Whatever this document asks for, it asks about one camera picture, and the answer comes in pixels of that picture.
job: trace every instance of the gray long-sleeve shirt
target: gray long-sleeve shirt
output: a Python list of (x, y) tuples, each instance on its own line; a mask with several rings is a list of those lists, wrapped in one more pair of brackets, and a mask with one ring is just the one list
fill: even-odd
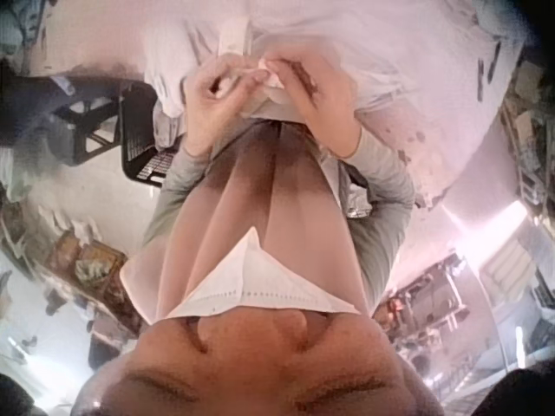
[[(355, 154), (343, 162), (354, 167), (366, 181), (368, 201), (372, 204), (368, 217), (349, 218), (347, 223), (361, 266), (366, 297), (374, 310), (405, 238), (415, 189), (396, 152), (365, 129)], [(180, 207), (209, 165), (208, 159), (194, 159), (183, 151), (177, 153), (147, 227), (145, 244), (172, 229)]]

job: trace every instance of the person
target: person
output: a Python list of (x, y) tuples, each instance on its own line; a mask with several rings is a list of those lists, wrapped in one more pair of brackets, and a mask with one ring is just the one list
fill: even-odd
[[(187, 80), (187, 139), (123, 270), (150, 327), (85, 385), (73, 415), (442, 414), (371, 319), (411, 179), (357, 121), (356, 86), (333, 59), (302, 43), (264, 58), (306, 127), (232, 124), (270, 76), (250, 58), (215, 58)], [(216, 98), (230, 74), (235, 87)], [(369, 216), (345, 218), (321, 148), (364, 181)]]

